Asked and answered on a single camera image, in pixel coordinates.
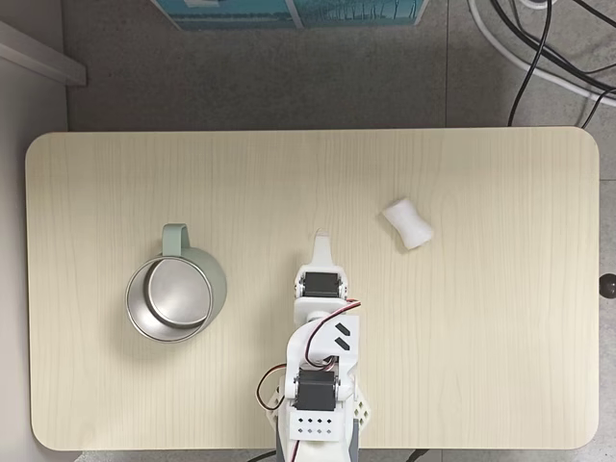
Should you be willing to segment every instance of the mug rim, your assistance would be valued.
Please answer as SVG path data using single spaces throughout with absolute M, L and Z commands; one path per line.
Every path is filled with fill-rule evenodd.
M 193 327 L 188 327 L 188 328 L 192 328 L 194 329 L 190 334 L 188 334 L 186 337 L 182 337 L 179 339 L 173 339 L 173 340 L 163 340 L 163 339 L 159 339 L 157 337 L 154 337 L 150 334 L 148 334 L 147 332 L 145 332 L 139 325 L 138 323 L 135 321 L 135 319 L 133 318 L 133 314 L 131 313 L 131 309 L 130 309 L 130 303 L 129 303 L 129 294 L 131 292 L 131 288 L 133 287 L 133 282 L 135 281 L 136 277 L 139 275 L 139 273 L 142 270 L 145 270 L 146 267 L 152 266 L 157 262 L 162 262 L 164 260 L 177 260 L 177 261 L 181 261 L 183 263 L 186 263 L 188 265 L 190 265 L 191 267 L 193 267 L 195 270 L 197 270 L 200 274 L 200 276 L 203 278 L 203 280 L 205 281 L 205 284 L 207 285 L 208 291 L 210 292 L 210 303 L 208 306 L 208 312 L 206 314 L 206 316 L 203 318 L 203 321 L 201 321 L 200 323 L 198 323 L 197 325 L 193 326 Z M 160 319 L 160 313 L 156 313 L 154 314 L 152 312 L 152 308 L 149 306 L 149 304 L 147 303 L 147 301 L 145 300 L 145 296 L 143 295 L 143 302 L 146 305 L 147 310 L 150 312 L 151 316 L 154 317 L 160 324 L 166 325 L 167 327 L 170 327 L 172 329 L 178 330 L 178 331 L 182 331 L 182 330 L 186 330 L 182 327 L 177 327 L 174 325 L 171 325 L 172 322 L 170 323 L 165 323 Z M 198 267 L 195 263 L 193 263 L 191 260 L 189 260 L 188 258 L 185 257 L 176 257 L 176 256 L 165 256 L 165 255 L 159 255 L 157 257 L 151 258 L 150 260 L 146 261 L 145 263 L 143 263 L 131 276 L 130 280 L 128 281 L 128 285 L 126 286 L 126 292 L 124 295 L 124 306 L 126 308 L 126 313 L 128 314 L 128 319 L 130 320 L 130 322 L 133 324 L 133 326 L 137 329 L 137 331 L 142 334 L 144 337 L 154 340 L 156 342 L 161 342 L 164 344 L 176 344 L 179 342 L 184 342 L 188 339 L 190 339 L 191 337 L 194 337 L 196 334 L 198 334 L 199 332 L 201 332 L 201 330 L 203 330 L 204 326 L 207 325 L 207 321 L 210 318 L 210 316 L 212 315 L 212 307 L 214 306 L 214 293 L 212 292 L 212 285 L 210 284 L 210 281 L 208 280 L 207 276 L 205 275 L 205 273 L 201 270 L 200 267 Z

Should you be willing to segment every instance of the white object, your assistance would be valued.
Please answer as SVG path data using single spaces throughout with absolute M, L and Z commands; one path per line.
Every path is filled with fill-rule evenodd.
M 302 296 L 304 291 L 303 280 L 307 272 L 329 272 L 338 274 L 338 280 L 340 282 L 338 298 Z M 334 265 L 331 258 L 329 235 L 325 231 L 317 231 L 312 261 L 308 265 L 302 265 L 295 277 L 295 327 L 300 327 L 306 322 L 317 318 L 323 318 L 347 305 L 347 287 L 348 281 L 345 270 Z
M 494 46 L 494 48 L 496 48 L 496 50 L 501 55 L 503 55 L 508 61 L 510 61 L 511 63 L 519 67 L 520 69 L 524 71 L 528 71 L 530 69 L 530 64 L 527 63 L 526 61 L 523 61 L 518 56 L 514 55 L 511 51 L 509 51 L 507 48 L 505 48 L 505 46 L 502 43 L 500 43 L 496 37 L 492 35 L 490 30 L 483 23 L 483 19 L 481 19 L 481 14 L 479 14 L 479 10 L 477 9 L 476 1 L 468 0 L 468 2 L 469 2 L 469 8 L 471 9 L 471 15 L 473 16 L 473 20 L 475 21 L 475 24 L 477 28 L 479 29 L 479 32 L 481 32 L 481 34 L 490 42 L 490 44 Z M 599 97 L 601 96 L 598 93 L 594 93 L 593 91 L 589 91 L 575 84 L 572 84 L 568 80 L 558 77 L 557 75 L 550 74 L 549 72 L 546 72 L 545 70 L 540 69 L 539 67 L 535 69 L 533 75 L 536 75 L 537 77 L 541 79 L 547 80 L 548 82 L 552 82 L 553 84 L 557 84 L 558 86 L 562 87 L 565 90 L 571 91 L 580 96 L 584 96 L 585 98 L 589 98 L 593 101 L 597 101 Z M 601 100 L 601 104 L 605 104 L 607 106 L 611 106 L 612 108 L 616 108 L 616 100 L 612 98 L 605 97 L 604 99 Z
M 303 296 L 307 272 L 337 274 L 339 296 Z M 273 407 L 279 399 L 283 402 L 276 411 L 268 412 L 268 419 L 271 424 L 278 425 L 284 460 L 292 460 L 298 444 L 294 462 L 350 462 L 349 447 L 354 422 L 357 421 L 359 430 L 362 430 L 371 413 L 355 377 L 359 357 L 358 316 L 340 314 L 326 322 L 314 335 L 310 345 L 309 359 L 313 363 L 322 358 L 337 358 L 332 369 L 338 377 L 335 409 L 312 411 L 294 407 L 299 370 L 313 369 L 305 359 L 309 338 L 325 317 L 350 304 L 347 301 L 347 275 L 341 267 L 334 265 L 329 235 L 323 231 L 319 231 L 315 238 L 311 263 L 303 265 L 297 272 L 295 296 L 294 319 L 299 329 L 287 345 L 287 369 L 280 379 L 280 393 L 271 398 L 269 405 Z M 341 339 L 344 339 L 343 346 L 338 343 Z
M 533 2 L 532 0 L 518 0 L 525 7 L 529 7 L 533 10 L 544 10 L 548 7 L 548 2 Z M 556 3 L 558 0 L 552 0 L 552 4 Z
M 409 250 L 432 239 L 432 228 L 422 220 L 408 199 L 394 202 L 383 211 L 383 217 L 397 229 L 404 246 Z

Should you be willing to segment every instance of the white cable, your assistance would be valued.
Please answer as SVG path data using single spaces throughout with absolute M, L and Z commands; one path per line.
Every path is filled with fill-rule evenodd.
M 520 69 L 528 72 L 528 70 L 530 69 L 530 64 L 527 63 L 526 61 L 523 61 L 518 56 L 514 55 L 511 51 L 509 51 L 507 48 L 505 48 L 505 46 L 502 43 L 500 43 L 496 37 L 492 35 L 490 30 L 483 23 L 483 19 L 481 19 L 481 14 L 479 14 L 476 1 L 468 0 L 468 2 L 469 2 L 469 8 L 471 9 L 471 15 L 473 16 L 473 20 L 475 21 L 475 24 L 477 28 L 479 29 L 479 32 L 481 32 L 481 34 L 490 42 L 490 44 L 494 46 L 494 48 L 496 48 L 496 50 L 499 53 L 501 53 L 508 61 L 510 61 L 511 63 L 519 67 Z M 552 82 L 553 84 L 557 84 L 565 90 L 572 91 L 573 93 L 579 94 L 580 96 L 584 96 L 586 98 L 592 99 L 593 101 L 597 101 L 599 97 L 601 96 L 598 93 L 594 93 L 593 91 L 589 91 L 587 89 L 579 87 L 578 85 L 572 82 L 569 82 L 568 80 L 558 77 L 557 75 L 550 74 L 549 72 L 543 69 L 540 69 L 538 67 L 535 68 L 533 75 L 536 75 L 537 77 L 547 80 L 548 82 Z M 607 106 L 611 106 L 612 108 L 616 108 L 615 99 L 604 98 L 601 100 L 601 103 Z
M 537 2 L 533 0 L 519 0 L 525 7 L 529 7 L 533 10 L 544 10 L 548 7 L 548 2 Z

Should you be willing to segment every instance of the teal box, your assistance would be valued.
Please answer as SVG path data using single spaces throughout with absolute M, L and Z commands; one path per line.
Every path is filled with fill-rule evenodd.
M 182 31 L 415 25 L 428 0 L 152 0 Z

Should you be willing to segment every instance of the black knob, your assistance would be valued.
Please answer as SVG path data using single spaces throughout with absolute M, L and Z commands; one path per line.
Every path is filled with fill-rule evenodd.
M 609 272 L 599 278 L 599 294 L 605 298 L 616 298 L 616 274 Z

